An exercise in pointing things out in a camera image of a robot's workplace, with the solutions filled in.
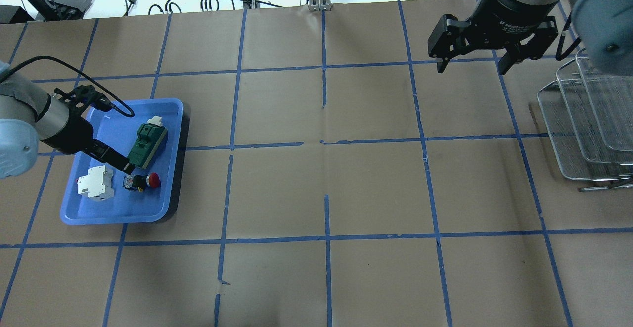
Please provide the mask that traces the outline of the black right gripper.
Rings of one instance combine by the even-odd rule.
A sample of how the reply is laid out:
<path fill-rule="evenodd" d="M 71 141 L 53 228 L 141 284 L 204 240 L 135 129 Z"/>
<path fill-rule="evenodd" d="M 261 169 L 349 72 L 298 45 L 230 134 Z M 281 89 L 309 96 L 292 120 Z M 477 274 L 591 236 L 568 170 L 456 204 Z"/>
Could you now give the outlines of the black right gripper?
<path fill-rule="evenodd" d="M 429 56 L 443 74 L 452 58 L 475 50 L 504 49 L 501 75 L 525 59 L 540 59 L 558 34 L 551 16 L 559 0 L 478 0 L 472 15 L 460 21 L 443 14 L 429 36 Z"/>

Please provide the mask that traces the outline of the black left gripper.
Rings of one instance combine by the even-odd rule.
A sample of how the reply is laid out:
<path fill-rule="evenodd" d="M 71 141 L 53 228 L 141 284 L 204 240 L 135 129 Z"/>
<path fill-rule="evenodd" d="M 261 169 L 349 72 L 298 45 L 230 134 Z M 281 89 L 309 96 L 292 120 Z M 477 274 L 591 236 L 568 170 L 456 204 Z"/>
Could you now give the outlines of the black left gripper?
<path fill-rule="evenodd" d="M 94 140 L 93 125 L 81 116 L 69 118 L 65 127 L 47 138 L 47 145 L 64 155 L 88 151 L 88 156 L 125 174 L 133 173 L 135 166 L 126 156 L 99 140 Z"/>

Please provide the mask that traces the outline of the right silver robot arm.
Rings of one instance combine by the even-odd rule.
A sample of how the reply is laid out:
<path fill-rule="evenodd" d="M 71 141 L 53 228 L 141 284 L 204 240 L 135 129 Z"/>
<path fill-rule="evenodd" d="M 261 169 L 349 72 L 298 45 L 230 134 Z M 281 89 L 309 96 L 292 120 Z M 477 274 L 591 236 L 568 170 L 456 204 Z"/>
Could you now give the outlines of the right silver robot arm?
<path fill-rule="evenodd" d="M 448 63 L 475 50 L 505 50 L 498 70 L 542 58 L 561 35 L 552 10 L 560 0 L 478 0 L 472 15 L 460 21 L 443 14 L 427 44 L 443 73 Z M 632 0 L 568 0 L 577 43 L 601 72 L 632 74 Z"/>

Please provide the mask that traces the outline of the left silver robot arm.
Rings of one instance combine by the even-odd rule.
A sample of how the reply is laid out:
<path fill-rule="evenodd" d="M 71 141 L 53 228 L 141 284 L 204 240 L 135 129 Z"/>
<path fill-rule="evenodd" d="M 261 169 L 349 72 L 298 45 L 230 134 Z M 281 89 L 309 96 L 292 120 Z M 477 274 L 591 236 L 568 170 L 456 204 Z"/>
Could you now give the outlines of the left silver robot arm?
<path fill-rule="evenodd" d="M 131 107 L 89 76 L 86 76 L 88 85 L 77 86 L 69 92 L 56 89 L 49 94 L 19 73 L 25 66 L 44 59 L 37 56 L 14 67 L 1 63 L 1 177 L 19 176 L 29 171 L 37 160 L 40 142 L 63 155 L 82 152 L 131 174 L 135 168 L 133 163 L 96 139 L 93 125 L 82 117 L 88 107 L 93 107 L 100 111 L 116 110 L 132 118 L 135 113 Z"/>

